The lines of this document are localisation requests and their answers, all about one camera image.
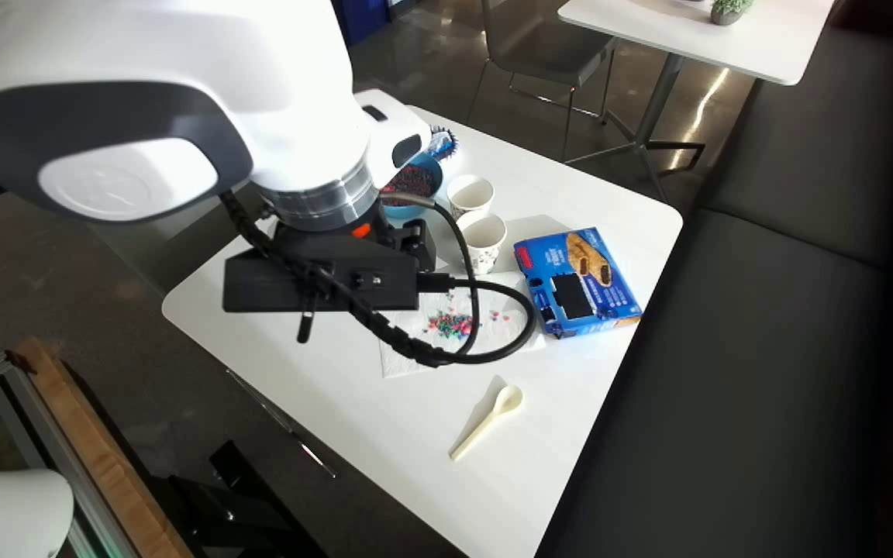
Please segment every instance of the white table in background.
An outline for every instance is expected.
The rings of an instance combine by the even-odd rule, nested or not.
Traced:
[[[729,27],[708,22],[711,4],[714,0],[568,0],[559,9],[572,26],[666,52],[636,138],[631,143],[632,148],[652,146],[683,60],[793,86],[812,60],[835,0],[754,0],[752,13]]]
[[[419,114],[457,134],[463,152],[451,171],[492,181],[497,210],[524,224],[518,235],[598,227],[649,303],[683,228],[674,207]],[[344,314],[320,314],[309,344],[295,344],[291,314],[224,314],[224,260],[240,252],[243,238],[176,285],[166,315],[463,551],[532,555],[638,322],[547,342],[492,365],[384,377],[384,350]],[[502,255],[499,272],[515,272],[513,242]],[[451,462],[451,446],[499,381],[522,384],[522,413]]]

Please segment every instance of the black sofa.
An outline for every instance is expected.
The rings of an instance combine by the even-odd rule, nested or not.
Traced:
[[[893,41],[754,86],[542,555],[893,555]]]

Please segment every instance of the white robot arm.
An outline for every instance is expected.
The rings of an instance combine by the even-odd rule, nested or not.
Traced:
[[[295,228],[355,224],[424,125],[379,125],[328,0],[0,0],[0,186],[131,224],[245,181]]]

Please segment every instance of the floor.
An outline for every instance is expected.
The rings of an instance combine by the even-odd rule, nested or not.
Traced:
[[[560,148],[560,110],[513,95],[506,73],[488,66],[478,0],[419,0],[352,57],[361,90],[383,86],[553,157]],[[638,122],[660,60],[619,45],[608,102],[627,125]],[[598,90],[598,79],[588,84],[584,102],[598,105]],[[584,171],[686,203],[726,146],[748,90],[748,76],[686,66],[658,137],[708,143],[708,154],[694,174],[674,174],[658,192],[631,157]],[[574,122],[574,152],[613,143],[613,128]],[[326,551],[453,551],[361,473],[328,479],[313,467],[220,363],[161,318],[159,295],[86,227],[0,199],[0,350],[27,335],[62,350],[153,473],[215,479],[208,453],[235,439]]]

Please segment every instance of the white utensil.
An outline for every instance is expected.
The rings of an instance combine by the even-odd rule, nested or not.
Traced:
[[[469,432],[451,453],[451,462],[460,462],[463,455],[469,455],[469,450],[502,418],[513,414],[522,407],[522,387],[518,384],[506,384],[497,394],[497,403],[489,407],[489,413],[475,425],[475,432]]]

